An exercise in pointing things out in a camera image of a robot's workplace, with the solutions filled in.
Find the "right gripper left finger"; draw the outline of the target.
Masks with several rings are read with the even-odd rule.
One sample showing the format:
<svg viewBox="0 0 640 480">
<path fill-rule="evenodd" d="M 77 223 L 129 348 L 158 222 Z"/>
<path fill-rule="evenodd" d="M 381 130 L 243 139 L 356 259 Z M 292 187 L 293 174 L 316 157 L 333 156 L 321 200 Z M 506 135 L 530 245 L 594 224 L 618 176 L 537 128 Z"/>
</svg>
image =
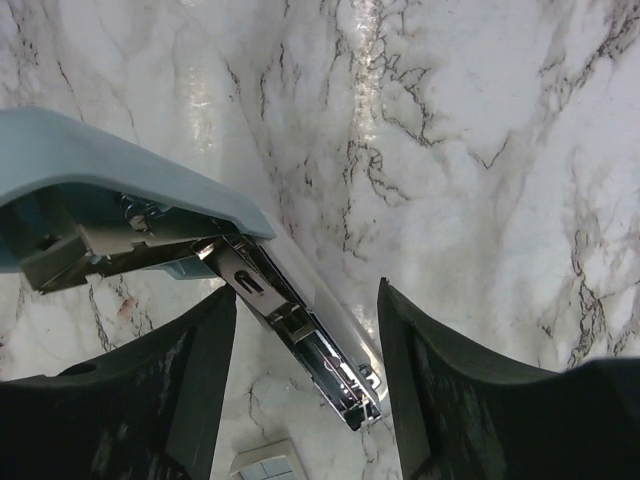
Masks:
<svg viewBox="0 0 640 480">
<path fill-rule="evenodd" d="M 2 478 L 209 478 L 235 327 L 222 287 L 109 353 L 2 383 Z"/>
</svg>

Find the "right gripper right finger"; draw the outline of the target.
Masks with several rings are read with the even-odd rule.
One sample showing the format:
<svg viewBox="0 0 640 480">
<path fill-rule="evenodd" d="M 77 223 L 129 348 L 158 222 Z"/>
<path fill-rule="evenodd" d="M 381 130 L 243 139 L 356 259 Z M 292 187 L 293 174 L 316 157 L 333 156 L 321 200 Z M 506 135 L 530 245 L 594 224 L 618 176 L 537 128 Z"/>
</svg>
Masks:
<svg viewBox="0 0 640 480">
<path fill-rule="evenodd" d="M 438 322 L 387 280 L 379 333 L 406 479 L 635 479 L 639 362 L 556 373 Z"/>
</svg>

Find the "staple tray with staples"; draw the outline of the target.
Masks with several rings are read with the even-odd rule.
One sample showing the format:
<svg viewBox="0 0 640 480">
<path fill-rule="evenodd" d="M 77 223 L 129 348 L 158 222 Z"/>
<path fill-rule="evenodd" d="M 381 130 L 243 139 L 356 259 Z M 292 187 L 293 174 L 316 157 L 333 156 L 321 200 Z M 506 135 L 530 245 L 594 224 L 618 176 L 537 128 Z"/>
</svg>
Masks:
<svg viewBox="0 0 640 480">
<path fill-rule="evenodd" d="M 288 439 L 238 454 L 231 464 L 230 475 L 233 480 L 308 480 Z"/>
</svg>

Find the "light blue stapler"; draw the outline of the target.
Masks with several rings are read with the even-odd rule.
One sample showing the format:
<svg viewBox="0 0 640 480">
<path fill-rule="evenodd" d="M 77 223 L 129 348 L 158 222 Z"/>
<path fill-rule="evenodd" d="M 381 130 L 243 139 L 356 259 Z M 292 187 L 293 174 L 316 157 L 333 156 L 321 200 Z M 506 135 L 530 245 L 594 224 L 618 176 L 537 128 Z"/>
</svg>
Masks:
<svg viewBox="0 0 640 480">
<path fill-rule="evenodd" d="M 83 122 L 40 108 L 2 112 L 1 269 L 42 294 L 138 270 L 220 278 L 350 428 L 382 415 L 380 353 L 273 217 Z"/>
</svg>

